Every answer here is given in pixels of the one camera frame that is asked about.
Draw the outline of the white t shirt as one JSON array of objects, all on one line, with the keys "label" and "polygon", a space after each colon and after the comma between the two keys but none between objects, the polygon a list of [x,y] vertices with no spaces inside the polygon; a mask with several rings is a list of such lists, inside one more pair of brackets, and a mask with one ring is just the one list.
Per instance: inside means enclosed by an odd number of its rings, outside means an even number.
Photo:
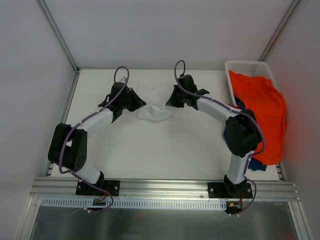
[{"label": "white t shirt", "polygon": [[146,103],[137,111],[137,118],[147,121],[160,122],[174,115],[173,107],[166,103],[172,94],[173,86],[164,84],[157,87],[137,87],[137,95]]}]

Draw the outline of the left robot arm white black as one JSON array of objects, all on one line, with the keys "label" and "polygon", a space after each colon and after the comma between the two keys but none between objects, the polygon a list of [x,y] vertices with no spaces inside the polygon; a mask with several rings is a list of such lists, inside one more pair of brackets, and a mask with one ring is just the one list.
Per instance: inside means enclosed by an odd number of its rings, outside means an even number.
[{"label": "left robot arm white black", "polygon": [[96,110],[75,124],[59,123],[54,130],[48,160],[63,173],[77,175],[80,194],[103,195],[109,190],[103,172],[87,163],[88,140],[107,125],[116,121],[124,110],[134,112],[144,106],[143,101],[125,83],[116,82],[111,92]]}]

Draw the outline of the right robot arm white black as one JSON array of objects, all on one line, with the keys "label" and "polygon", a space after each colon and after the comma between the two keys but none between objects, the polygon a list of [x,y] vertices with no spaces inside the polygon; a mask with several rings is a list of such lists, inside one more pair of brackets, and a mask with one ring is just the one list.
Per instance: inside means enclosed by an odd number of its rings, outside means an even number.
[{"label": "right robot arm white black", "polygon": [[176,78],[167,106],[189,106],[206,113],[224,126],[224,138],[231,152],[229,168],[223,182],[208,184],[210,198],[240,199],[252,197],[246,172],[250,159],[263,141],[255,115],[250,109],[239,110],[209,96],[209,91],[198,89],[191,75]]}]

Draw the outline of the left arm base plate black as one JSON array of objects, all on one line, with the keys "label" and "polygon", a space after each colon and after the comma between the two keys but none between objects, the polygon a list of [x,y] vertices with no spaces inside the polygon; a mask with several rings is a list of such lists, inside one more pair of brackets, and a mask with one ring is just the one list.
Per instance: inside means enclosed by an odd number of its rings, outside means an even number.
[{"label": "left arm base plate black", "polygon": [[102,196],[108,192],[113,197],[118,197],[121,182],[119,180],[104,180],[100,185],[86,183],[83,180],[77,182],[75,194],[77,196]]}]

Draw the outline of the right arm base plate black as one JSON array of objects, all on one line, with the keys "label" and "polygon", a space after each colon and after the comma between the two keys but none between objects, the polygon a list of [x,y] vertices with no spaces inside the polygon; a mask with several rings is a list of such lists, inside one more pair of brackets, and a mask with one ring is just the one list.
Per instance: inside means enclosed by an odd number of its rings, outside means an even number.
[{"label": "right arm base plate black", "polygon": [[250,183],[227,184],[224,182],[209,182],[208,196],[211,199],[252,199],[253,191]]}]

